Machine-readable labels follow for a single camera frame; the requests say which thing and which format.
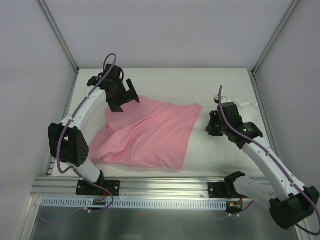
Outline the white pillow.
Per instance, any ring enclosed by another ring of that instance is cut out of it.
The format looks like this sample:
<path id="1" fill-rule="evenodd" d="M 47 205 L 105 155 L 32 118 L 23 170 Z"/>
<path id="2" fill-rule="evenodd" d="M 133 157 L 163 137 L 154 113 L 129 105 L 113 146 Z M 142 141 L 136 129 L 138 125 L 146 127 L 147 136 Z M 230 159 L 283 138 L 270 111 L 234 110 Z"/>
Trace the white pillow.
<path id="1" fill-rule="evenodd" d="M 211 136 L 206 132 L 210 120 L 209 109 L 202 107 L 200 116 L 189 138 L 186 157 L 182 167 L 215 168 L 260 174 L 257 165 L 226 136 Z M 151 169 L 172 169 L 158 167 Z"/>

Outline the pink pillowcase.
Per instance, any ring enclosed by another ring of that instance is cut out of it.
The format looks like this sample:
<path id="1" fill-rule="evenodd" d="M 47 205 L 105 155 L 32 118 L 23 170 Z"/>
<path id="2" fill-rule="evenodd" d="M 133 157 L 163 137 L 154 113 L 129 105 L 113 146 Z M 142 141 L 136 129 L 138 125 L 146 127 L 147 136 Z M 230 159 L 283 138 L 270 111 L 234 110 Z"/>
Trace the pink pillowcase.
<path id="1" fill-rule="evenodd" d="M 202 107 L 178 105 L 140 96 L 122 106 L 122 112 L 105 110 L 106 125 L 92 139 L 89 159 L 134 168 L 184 166 L 188 143 Z"/>

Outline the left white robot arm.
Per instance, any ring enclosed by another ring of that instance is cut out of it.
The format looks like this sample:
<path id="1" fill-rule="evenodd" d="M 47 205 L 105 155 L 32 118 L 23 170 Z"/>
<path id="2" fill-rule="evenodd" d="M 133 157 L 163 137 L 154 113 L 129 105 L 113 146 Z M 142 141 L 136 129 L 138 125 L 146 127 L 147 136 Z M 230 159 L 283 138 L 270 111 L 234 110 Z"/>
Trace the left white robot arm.
<path id="1" fill-rule="evenodd" d="M 93 195 L 104 191 L 104 174 L 89 159 L 89 146 L 85 131 L 90 118 L 102 103 L 107 103 L 113 113 L 121 113 L 122 105 L 139 101 L 138 94 L 130 79 L 124 79 L 124 71 L 114 64 L 106 64 L 103 71 L 90 78 L 78 106 L 60 123 L 48 127 L 50 154 L 56 158 L 61 174 L 60 163 L 74 170 L 85 182 Z"/>

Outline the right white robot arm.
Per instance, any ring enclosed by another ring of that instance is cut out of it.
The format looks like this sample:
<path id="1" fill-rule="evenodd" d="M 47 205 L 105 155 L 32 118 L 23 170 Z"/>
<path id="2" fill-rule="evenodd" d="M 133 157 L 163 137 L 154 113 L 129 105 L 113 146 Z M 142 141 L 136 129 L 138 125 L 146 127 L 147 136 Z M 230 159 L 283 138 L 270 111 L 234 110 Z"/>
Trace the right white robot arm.
<path id="1" fill-rule="evenodd" d="M 206 131 L 210 136 L 227 136 L 258 166 L 270 187 L 255 182 L 245 173 L 236 171 L 224 178 L 223 183 L 210 189 L 210 194 L 221 198 L 245 196 L 266 208 L 274 222 L 284 230 L 293 226 L 305 233 L 318 236 L 300 225 L 313 214 L 319 215 L 319 191 L 307 187 L 296 178 L 272 151 L 261 130 L 253 122 L 243 122 L 238 107 L 231 101 L 214 101 L 217 109 L 210 112 Z"/>

